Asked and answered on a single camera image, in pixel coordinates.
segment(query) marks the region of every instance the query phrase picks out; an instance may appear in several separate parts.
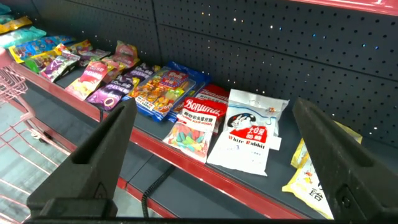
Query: candy display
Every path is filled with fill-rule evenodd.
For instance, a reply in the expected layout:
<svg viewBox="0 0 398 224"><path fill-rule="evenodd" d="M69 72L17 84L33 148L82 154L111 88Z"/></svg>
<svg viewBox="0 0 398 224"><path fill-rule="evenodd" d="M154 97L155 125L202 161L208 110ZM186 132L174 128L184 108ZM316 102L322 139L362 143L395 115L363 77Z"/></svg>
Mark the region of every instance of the candy display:
<svg viewBox="0 0 398 224"><path fill-rule="evenodd" d="M102 61L113 67L113 69L109 71L108 74L106 74L106 76L103 78L103 81L105 83L109 83L110 81L114 80L126 68L126 66L123 63L115 62L113 59L109 57L102 59Z"/></svg>
<svg viewBox="0 0 398 224"><path fill-rule="evenodd" d="M0 15L0 24L5 24L14 19L12 15Z"/></svg>
<svg viewBox="0 0 398 224"><path fill-rule="evenodd" d="M207 86L202 88L198 93L196 93L195 98L212 100L215 102L228 104L228 96L229 96L228 91L214 84L208 84ZM170 113L168 114L169 121L176 122L177 115L181 112L182 108L183 108L183 103L179 104L172 111L170 111ZM218 133L219 126L220 126L220 120L217 120L214 133Z"/></svg>
<svg viewBox="0 0 398 224"><path fill-rule="evenodd" d="M362 142L362 135L356 133L351 128L346 127L337 121L335 121L335 123L339 127L341 127L344 131L346 131L350 136L352 136L355 139L355 141L357 141L359 143ZM304 144L304 140L301 139L300 144L298 145L296 151L294 152L294 155L293 155L293 158L292 158L292 161L290 162L290 164L296 168L299 168L299 165L306 153L307 153L307 147Z"/></svg>
<svg viewBox="0 0 398 224"><path fill-rule="evenodd" d="M163 67L150 79L142 82L134 90L138 110L161 121L171 108L186 97L186 93L197 84L203 83L205 76L199 72L183 73Z"/></svg>
<svg viewBox="0 0 398 224"><path fill-rule="evenodd" d="M102 61L91 61L80 78L77 78L65 91L83 101L87 96L94 92L101 80L114 67Z"/></svg>
<svg viewBox="0 0 398 224"><path fill-rule="evenodd" d="M37 40L15 45L9 48L16 62L22 63L25 59L52 50L58 44L67 44L74 41L73 37L58 35L53 37L42 37Z"/></svg>
<svg viewBox="0 0 398 224"><path fill-rule="evenodd" d="M23 44L25 42L44 37L45 35L45 31L36 29L35 27L15 30L0 36L0 47L8 48L13 45Z"/></svg>
<svg viewBox="0 0 398 224"><path fill-rule="evenodd" d="M124 95L128 94L138 85L140 78L145 79L145 77L148 77L147 74L150 72L153 73L152 69L155 70L157 67L151 67L144 63L125 75L118 75L111 83L95 91L87 98L87 101L104 110L111 110L119 103Z"/></svg>
<svg viewBox="0 0 398 224"><path fill-rule="evenodd" d="M205 163L216 121L226 109L224 103L187 97L178 121L163 142Z"/></svg>
<svg viewBox="0 0 398 224"><path fill-rule="evenodd" d="M107 52L100 49L94 50L79 50L78 55L80 56L79 66L85 67L92 60L101 60L102 58L108 56L111 52Z"/></svg>
<svg viewBox="0 0 398 224"><path fill-rule="evenodd" d="M32 21L30 21L30 19L27 16L15 19L13 21L9 21L5 24L0 24L0 34L19 29L29 24L32 24Z"/></svg>
<svg viewBox="0 0 398 224"><path fill-rule="evenodd" d="M58 44L53 50L38 55L31 56L25 60L25 65L35 73L39 73L49 65L58 55L62 54L67 48L63 44Z"/></svg>
<svg viewBox="0 0 398 224"><path fill-rule="evenodd" d="M265 172L269 149L279 149L278 120L289 102L231 90L223 132L207 163L251 174Z"/></svg>
<svg viewBox="0 0 398 224"><path fill-rule="evenodd" d="M54 82L57 78L65 75L69 70L74 68L74 64L79 61L80 57L72 54L68 50L62 51L55 60L48 64L40 74L46 79Z"/></svg>
<svg viewBox="0 0 398 224"><path fill-rule="evenodd" d="M116 62L122 63L126 68L132 68L139 62L137 48L120 40L118 40L115 53L111 58Z"/></svg>

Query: purple candy package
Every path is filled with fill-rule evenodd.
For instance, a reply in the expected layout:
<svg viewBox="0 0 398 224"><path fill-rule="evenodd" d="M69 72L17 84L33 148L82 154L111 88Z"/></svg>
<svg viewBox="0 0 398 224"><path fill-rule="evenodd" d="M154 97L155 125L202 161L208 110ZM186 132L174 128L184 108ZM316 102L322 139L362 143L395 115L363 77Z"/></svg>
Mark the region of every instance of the purple candy package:
<svg viewBox="0 0 398 224"><path fill-rule="evenodd" d="M89 51L78 51L80 56L79 66L85 67L92 60L101 60L102 58L108 56L111 52L107 52L100 49L94 49Z"/></svg>
<svg viewBox="0 0 398 224"><path fill-rule="evenodd" d="M134 88L132 75L118 75L109 84L95 91L87 101L104 110L113 109L120 99Z"/></svg>
<svg viewBox="0 0 398 224"><path fill-rule="evenodd" d="M79 59L79 56L72 54L68 50L63 50L62 55L56 57L51 63L43 68L40 74L44 78L54 82L58 77L65 75L69 70L73 69Z"/></svg>

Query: black cable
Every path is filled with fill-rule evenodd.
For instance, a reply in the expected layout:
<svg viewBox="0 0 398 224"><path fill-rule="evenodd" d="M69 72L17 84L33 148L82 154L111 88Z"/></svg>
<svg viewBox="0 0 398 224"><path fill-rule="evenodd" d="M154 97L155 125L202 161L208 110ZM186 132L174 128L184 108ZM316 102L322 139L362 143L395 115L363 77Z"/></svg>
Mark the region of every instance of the black cable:
<svg viewBox="0 0 398 224"><path fill-rule="evenodd" d="M149 218L148 207L147 207L147 198L155 191L163 181L174 171L175 166L171 165L164 174L162 174L148 189L144 192L141 198L141 206L142 206L142 214L144 214L144 218Z"/></svg>

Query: blue candy package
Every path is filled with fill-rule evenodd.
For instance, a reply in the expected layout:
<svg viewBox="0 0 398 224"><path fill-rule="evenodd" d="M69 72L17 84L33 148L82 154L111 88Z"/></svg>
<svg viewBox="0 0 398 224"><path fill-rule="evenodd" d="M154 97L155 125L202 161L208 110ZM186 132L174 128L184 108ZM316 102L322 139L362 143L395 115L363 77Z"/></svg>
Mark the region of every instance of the blue candy package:
<svg viewBox="0 0 398 224"><path fill-rule="evenodd" d="M10 7L0 3L0 15L7 14L8 12L11 12Z"/></svg>
<svg viewBox="0 0 398 224"><path fill-rule="evenodd" d="M9 47L10 53L16 62L22 63L25 59L52 50L58 44L67 44L75 41L73 37L67 35L57 35L53 37L42 37L37 40L29 41L24 44Z"/></svg>
<svg viewBox="0 0 398 224"><path fill-rule="evenodd" d="M0 24L5 24L14 19L12 15L0 15Z"/></svg>
<svg viewBox="0 0 398 224"><path fill-rule="evenodd" d="M177 70L180 72L185 72L185 73L199 73L198 71L195 71L191 68L188 68L186 66L180 65L178 63L175 62L169 62L167 64L168 67L170 67L173 70ZM203 77L204 80L202 83L198 83L197 85L195 85L194 88L192 88L192 90L187 93L187 96L196 96L196 94L198 94L198 92L203 89L207 84L209 84L209 82L211 81L211 77L209 75L206 75L204 73ZM176 122L177 121L177 115L180 112L180 110L182 109L183 106L183 101L179 104L174 105L174 107L170 110L170 112L167 114L166 119L168 119L171 122Z"/></svg>
<svg viewBox="0 0 398 224"><path fill-rule="evenodd" d="M8 48L13 45L23 44L44 37L45 35L46 32L44 30L36 29L35 27L15 30L0 36L0 47Z"/></svg>
<svg viewBox="0 0 398 224"><path fill-rule="evenodd" d="M174 62L162 67L134 89L137 109L155 121L162 121L167 113L179 104L196 85L202 85L206 75Z"/></svg>

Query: red shelf edge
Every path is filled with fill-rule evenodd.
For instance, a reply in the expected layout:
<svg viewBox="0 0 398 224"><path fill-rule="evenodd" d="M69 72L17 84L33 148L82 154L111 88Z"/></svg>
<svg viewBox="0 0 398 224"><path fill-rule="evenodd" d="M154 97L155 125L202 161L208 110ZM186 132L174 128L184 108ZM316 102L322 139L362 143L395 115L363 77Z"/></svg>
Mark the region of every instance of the red shelf edge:
<svg viewBox="0 0 398 224"><path fill-rule="evenodd" d="M40 77L38 74L31 72L22 65L14 64L14 69L17 73L23 75L33 84L41 87L51 95L57 97L59 100L69 104L76 110L84 113L95 121L100 121L100 111L95 106L80 101L74 96L67 93L62 87L49 82L48 80ZM161 141L158 141L143 131L134 128L130 140L140 147L152 152L163 160L175 165L179 169L188 172L192 176L204 181L208 185L220 190L224 194L234 198L235 200L243 203L249 208L259 212L267 218L276 219L300 219L307 218L306 216L297 213L296 211L275 202L273 199L256 192L253 189L237 183L236 181L220 174L210 167L179 153L175 149L168 147Z"/></svg>

